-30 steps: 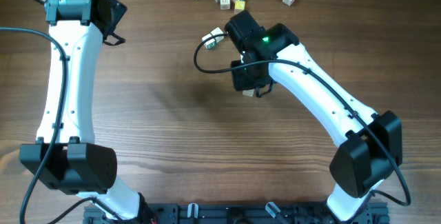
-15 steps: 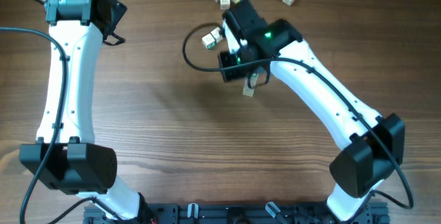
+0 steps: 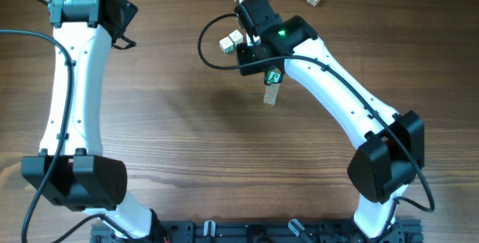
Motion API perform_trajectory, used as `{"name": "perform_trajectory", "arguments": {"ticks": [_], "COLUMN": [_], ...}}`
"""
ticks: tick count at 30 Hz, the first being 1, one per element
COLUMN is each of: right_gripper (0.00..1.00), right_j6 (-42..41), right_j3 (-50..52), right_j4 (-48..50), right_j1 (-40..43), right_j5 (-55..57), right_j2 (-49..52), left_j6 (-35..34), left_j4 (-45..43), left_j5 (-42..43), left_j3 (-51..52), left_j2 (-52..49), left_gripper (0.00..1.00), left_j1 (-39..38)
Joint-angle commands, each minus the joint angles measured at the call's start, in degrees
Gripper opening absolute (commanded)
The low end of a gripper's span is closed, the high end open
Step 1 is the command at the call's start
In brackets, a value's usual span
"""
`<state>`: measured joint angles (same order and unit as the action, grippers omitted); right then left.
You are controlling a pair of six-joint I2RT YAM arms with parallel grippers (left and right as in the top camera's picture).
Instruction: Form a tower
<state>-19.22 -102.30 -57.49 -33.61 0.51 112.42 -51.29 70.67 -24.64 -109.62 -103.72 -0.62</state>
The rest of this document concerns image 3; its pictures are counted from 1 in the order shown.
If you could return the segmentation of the red letter A block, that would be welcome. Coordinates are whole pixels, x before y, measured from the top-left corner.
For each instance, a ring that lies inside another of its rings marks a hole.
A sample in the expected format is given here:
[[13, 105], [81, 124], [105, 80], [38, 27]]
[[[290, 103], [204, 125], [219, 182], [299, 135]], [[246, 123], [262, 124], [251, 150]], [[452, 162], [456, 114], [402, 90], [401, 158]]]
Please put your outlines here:
[[263, 98], [263, 102], [268, 105], [274, 105], [280, 84], [269, 84], [265, 88], [265, 94]]

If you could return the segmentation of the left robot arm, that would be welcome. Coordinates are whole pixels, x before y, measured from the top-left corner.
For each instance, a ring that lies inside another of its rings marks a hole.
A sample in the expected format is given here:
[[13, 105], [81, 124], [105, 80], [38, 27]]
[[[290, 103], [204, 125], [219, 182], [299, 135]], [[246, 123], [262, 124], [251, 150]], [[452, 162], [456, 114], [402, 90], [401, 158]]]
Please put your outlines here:
[[103, 155], [100, 104], [110, 51], [137, 13], [127, 0], [49, 0], [57, 46], [49, 121], [22, 176], [38, 197], [84, 212], [130, 242], [161, 242], [167, 232], [152, 209], [126, 189], [126, 166]]

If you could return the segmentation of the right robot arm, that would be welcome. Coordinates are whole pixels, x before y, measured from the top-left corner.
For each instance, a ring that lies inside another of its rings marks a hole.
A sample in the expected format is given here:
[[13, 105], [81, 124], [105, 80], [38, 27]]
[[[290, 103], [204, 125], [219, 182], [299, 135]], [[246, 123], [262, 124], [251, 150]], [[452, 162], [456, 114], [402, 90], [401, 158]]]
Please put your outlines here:
[[369, 239], [382, 238], [414, 179], [427, 183], [424, 123], [414, 112], [400, 114], [368, 92], [329, 53], [300, 16], [283, 20], [268, 0], [244, 0], [234, 9], [250, 43], [237, 47], [238, 68], [247, 76], [265, 73], [278, 84], [283, 75], [306, 88], [336, 119], [356, 152], [347, 168], [360, 193], [354, 224]]

